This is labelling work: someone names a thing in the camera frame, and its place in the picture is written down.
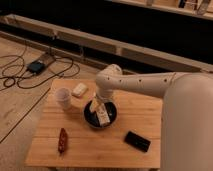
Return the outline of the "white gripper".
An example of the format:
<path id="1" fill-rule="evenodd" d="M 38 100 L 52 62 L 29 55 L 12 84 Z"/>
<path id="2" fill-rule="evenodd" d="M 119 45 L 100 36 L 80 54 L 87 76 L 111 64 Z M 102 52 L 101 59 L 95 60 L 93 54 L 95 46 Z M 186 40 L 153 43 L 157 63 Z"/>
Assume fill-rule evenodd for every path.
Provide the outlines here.
<path id="1" fill-rule="evenodd" d="M 103 88 L 98 88 L 96 91 L 97 98 L 93 98 L 89 106 L 89 111 L 91 113 L 95 112 L 97 108 L 102 103 L 112 102 L 113 101 L 113 91 Z"/>

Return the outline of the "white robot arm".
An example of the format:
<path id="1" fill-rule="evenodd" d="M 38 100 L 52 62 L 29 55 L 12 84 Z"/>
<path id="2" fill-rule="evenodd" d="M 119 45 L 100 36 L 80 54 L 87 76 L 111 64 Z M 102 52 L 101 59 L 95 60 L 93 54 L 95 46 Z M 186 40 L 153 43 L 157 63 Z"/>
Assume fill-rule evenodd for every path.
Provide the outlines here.
<path id="1" fill-rule="evenodd" d="M 161 98 L 160 171 L 213 171 L 213 74 L 167 72 L 125 75 L 111 64 L 95 78 L 91 108 L 115 90 Z"/>

